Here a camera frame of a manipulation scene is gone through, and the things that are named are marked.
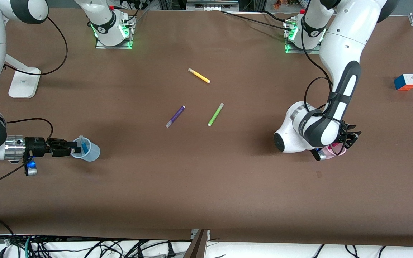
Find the translucent pink plastic cup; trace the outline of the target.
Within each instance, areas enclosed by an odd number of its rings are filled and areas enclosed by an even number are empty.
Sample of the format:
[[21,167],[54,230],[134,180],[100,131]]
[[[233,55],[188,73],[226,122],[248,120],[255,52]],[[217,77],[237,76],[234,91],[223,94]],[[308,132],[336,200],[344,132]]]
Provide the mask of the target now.
[[324,153],[326,154],[326,156],[327,156],[327,159],[326,160],[328,160],[328,159],[331,159],[331,158],[333,158],[333,157],[337,157],[337,156],[340,156],[340,155],[343,155],[345,152],[346,152],[346,148],[344,148],[344,144],[343,143],[341,143],[342,144],[342,148],[341,148],[341,151],[340,152],[333,152],[332,150],[330,150],[329,149],[329,145],[328,146],[325,146],[324,148],[323,148],[323,151],[324,151]]

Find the translucent blue plastic cup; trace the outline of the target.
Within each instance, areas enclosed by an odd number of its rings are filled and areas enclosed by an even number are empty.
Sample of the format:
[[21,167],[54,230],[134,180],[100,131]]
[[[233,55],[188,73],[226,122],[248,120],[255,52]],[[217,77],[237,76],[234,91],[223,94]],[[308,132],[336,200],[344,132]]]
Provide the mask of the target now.
[[[83,154],[81,153],[73,153],[71,154],[72,157],[76,158],[76,159],[82,159],[84,161],[87,162],[93,162],[95,160],[97,160],[97,158],[100,156],[100,148],[98,147],[98,145],[95,145],[93,142],[91,142],[88,138],[85,138],[85,142],[88,148],[88,152],[87,154]],[[74,142],[78,142],[78,148],[82,148],[81,144],[79,142],[79,138],[74,139]]]

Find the white desk lamp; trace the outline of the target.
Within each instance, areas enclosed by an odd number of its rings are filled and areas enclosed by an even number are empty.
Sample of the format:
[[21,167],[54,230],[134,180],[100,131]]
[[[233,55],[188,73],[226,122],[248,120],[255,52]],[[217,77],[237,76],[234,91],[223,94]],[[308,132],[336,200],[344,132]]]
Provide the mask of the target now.
[[9,54],[5,55],[7,66],[16,69],[9,88],[9,96],[12,98],[32,98],[36,94],[41,70],[36,67],[28,67]]

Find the Rubik's cube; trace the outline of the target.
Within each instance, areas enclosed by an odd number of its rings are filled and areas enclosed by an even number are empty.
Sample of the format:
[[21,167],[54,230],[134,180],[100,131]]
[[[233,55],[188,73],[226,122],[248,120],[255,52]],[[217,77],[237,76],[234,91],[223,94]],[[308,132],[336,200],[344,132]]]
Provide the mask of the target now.
[[394,86],[398,91],[408,91],[413,89],[413,73],[404,73],[395,78]]

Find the purple marker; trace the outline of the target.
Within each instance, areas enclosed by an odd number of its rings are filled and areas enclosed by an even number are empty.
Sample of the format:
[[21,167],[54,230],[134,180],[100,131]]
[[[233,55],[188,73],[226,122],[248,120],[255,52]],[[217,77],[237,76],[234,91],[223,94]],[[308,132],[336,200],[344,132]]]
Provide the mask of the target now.
[[169,121],[167,122],[167,124],[165,125],[166,128],[169,128],[177,119],[178,117],[183,113],[183,111],[185,110],[185,106],[182,105],[177,112],[169,119]]

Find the green marker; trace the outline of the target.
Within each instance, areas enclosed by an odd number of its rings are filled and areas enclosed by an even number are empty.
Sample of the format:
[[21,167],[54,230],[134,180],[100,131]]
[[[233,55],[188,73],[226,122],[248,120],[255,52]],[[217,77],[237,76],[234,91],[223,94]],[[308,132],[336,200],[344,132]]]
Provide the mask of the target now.
[[211,127],[213,125],[213,123],[215,122],[217,116],[219,115],[219,113],[221,112],[221,110],[224,107],[224,103],[220,103],[220,105],[218,106],[218,108],[216,109],[216,111],[214,112],[213,116],[211,117],[211,119],[208,121],[208,127]]

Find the orange background object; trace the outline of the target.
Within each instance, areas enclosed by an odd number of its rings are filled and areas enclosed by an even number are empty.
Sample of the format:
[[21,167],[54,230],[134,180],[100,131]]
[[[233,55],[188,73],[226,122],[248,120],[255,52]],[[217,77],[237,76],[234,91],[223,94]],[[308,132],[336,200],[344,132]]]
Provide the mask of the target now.
[[272,7],[274,10],[300,7],[300,0],[274,0]]

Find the brown table cover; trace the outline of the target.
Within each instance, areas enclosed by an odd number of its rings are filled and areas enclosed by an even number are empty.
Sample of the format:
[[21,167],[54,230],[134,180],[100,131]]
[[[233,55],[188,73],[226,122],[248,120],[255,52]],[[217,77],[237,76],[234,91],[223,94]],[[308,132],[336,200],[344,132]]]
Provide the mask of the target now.
[[3,71],[0,111],[47,119],[53,137],[83,135],[101,154],[45,155],[37,175],[1,180],[0,220],[15,233],[188,239],[208,229],[222,241],[413,245],[413,89],[394,86],[413,73],[407,17],[379,23],[362,53],[345,115],[359,139],[318,162],[274,145],[287,109],[322,75],[285,53],[277,28],[156,10],[136,24],[133,49],[95,49],[81,9],[49,15],[67,39],[66,63],[31,99],[9,97],[14,73]]

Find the yellow marker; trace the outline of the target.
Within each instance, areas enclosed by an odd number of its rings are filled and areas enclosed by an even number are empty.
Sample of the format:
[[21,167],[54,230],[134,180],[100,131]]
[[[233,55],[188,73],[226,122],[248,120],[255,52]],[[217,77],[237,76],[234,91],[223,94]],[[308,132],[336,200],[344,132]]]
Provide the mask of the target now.
[[195,71],[194,69],[188,68],[188,71],[195,75],[197,78],[199,78],[200,80],[204,81],[205,83],[211,83],[211,80],[209,80],[208,78],[206,78],[205,76],[201,75],[199,72]]

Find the grey background device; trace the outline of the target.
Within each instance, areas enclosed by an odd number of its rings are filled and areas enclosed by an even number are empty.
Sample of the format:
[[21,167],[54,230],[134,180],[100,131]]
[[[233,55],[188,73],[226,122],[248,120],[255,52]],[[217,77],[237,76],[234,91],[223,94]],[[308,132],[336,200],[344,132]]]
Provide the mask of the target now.
[[186,10],[239,11],[239,0],[186,0]]

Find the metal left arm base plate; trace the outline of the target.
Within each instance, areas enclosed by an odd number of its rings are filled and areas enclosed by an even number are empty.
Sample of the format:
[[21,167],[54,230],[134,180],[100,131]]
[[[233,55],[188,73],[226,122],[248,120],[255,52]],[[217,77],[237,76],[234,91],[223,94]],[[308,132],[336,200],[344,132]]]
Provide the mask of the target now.
[[[293,42],[293,40],[295,38],[295,35],[299,31],[298,26],[297,26],[296,17],[294,16],[291,19],[286,19],[283,23],[283,26],[284,26],[284,28],[289,28],[290,29],[290,31],[285,31],[284,32],[285,52],[286,53],[304,54],[303,49],[298,48]],[[322,31],[317,46],[313,49],[308,49],[307,50],[308,54],[319,54],[320,44],[323,40],[323,36],[324,36],[325,33],[326,33],[326,28]]]

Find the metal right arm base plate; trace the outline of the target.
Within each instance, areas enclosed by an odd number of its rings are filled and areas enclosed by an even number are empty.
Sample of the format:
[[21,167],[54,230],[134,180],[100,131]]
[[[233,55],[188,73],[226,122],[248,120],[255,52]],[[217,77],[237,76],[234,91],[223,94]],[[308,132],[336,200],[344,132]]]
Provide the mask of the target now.
[[116,15],[113,25],[106,28],[91,24],[97,49],[132,49],[136,17],[127,13]]

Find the dark metal table frame piece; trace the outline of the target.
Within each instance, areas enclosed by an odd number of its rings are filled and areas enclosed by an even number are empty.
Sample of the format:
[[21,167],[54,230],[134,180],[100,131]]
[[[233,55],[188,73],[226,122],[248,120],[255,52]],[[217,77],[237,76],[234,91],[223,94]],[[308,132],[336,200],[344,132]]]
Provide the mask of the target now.
[[182,258],[205,258],[205,249],[210,241],[210,230],[191,230],[193,240]]

